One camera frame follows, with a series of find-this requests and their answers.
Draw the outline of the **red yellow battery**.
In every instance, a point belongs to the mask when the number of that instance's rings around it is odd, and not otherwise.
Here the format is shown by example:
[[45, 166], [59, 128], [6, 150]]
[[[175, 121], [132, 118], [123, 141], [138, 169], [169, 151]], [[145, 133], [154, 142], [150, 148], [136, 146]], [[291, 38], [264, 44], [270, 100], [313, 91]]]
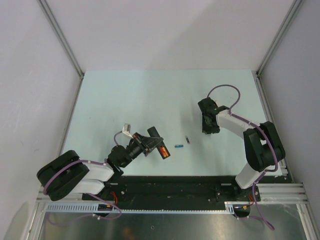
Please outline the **red yellow battery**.
[[167, 157], [167, 151], [165, 147], [160, 148], [162, 158], [165, 159]]

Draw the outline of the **orange battery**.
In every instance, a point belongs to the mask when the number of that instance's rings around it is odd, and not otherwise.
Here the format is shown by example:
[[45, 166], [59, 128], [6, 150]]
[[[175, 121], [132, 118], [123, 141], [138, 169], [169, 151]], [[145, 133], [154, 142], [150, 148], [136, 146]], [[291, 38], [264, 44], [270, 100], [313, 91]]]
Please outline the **orange battery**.
[[165, 158], [169, 156], [168, 151], [165, 147], [162, 147], [162, 151]]

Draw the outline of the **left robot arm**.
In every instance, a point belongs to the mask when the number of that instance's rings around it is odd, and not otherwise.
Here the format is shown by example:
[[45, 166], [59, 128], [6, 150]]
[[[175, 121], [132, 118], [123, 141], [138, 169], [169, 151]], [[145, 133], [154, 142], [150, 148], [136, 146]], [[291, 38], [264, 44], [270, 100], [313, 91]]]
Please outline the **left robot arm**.
[[130, 134], [128, 130], [117, 132], [129, 137], [127, 146], [116, 143], [103, 162], [81, 159], [74, 150], [68, 150], [36, 174], [43, 186], [43, 194], [51, 201], [58, 201], [69, 194], [95, 195], [100, 200], [110, 196], [110, 183], [119, 179], [127, 167], [139, 155], [148, 156], [158, 150], [162, 159], [170, 153], [155, 127], [147, 130], [148, 136]]

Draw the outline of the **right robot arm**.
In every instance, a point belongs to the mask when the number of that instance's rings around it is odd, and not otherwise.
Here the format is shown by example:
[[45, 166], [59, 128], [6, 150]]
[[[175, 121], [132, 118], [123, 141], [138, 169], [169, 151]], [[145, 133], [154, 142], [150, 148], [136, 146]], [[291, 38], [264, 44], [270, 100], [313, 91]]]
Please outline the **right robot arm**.
[[228, 188], [228, 194], [242, 201], [249, 189], [267, 172], [276, 172], [279, 161], [286, 156], [284, 146], [275, 125], [266, 121], [255, 123], [232, 113], [222, 105], [218, 106], [210, 97], [198, 102], [202, 114], [202, 132], [206, 135], [218, 134], [224, 128], [244, 141], [247, 163], [237, 174]]

